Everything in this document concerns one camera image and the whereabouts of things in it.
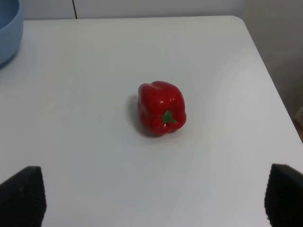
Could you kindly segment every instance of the light blue bowl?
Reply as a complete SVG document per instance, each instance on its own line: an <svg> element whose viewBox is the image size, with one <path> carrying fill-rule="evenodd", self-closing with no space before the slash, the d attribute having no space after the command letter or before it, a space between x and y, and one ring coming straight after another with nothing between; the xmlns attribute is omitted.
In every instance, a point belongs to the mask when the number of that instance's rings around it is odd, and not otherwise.
<svg viewBox="0 0 303 227"><path fill-rule="evenodd" d="M9 60L20 46L23 16L20 0L0 0L0 65Z"/></svg>

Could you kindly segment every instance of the pepper stem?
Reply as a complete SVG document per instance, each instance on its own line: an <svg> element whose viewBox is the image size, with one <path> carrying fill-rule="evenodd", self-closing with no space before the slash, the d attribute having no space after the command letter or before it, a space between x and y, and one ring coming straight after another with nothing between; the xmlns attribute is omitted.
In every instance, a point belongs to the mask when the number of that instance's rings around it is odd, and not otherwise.
<svg viewBox="0 0 303 227"><path fill-rule="evenodd" d="M177 121L173 118L173 113L171 111L166 111L165 114L162 116L163 124L168 122L177 123Z"/></svg>

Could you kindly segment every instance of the bell pepper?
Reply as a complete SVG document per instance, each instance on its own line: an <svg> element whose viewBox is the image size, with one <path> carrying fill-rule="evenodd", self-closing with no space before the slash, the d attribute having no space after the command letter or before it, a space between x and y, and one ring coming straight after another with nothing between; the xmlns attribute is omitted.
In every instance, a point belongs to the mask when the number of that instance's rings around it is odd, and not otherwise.
<svg viewBox="0 0 303 227"><path fill-rule="evenodd" d="M141 123L155 135L178 130L186 122L182 93L175 85L163 81L139 87L138 112Z"/></svg>

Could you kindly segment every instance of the white table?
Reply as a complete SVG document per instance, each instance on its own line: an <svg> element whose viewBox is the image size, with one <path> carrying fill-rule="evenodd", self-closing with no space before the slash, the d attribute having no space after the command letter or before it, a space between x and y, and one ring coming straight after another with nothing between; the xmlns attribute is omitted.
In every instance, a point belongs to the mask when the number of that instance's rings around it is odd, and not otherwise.
<svg viewBox="0 0 303 227"><path fill-rule="evenodd" d="M187 123L151 138L140 84L182 91ZM303 145L236 17L25 21L0 70L0 181L42 167L43 227L268 227L272 163Z"/></svg>

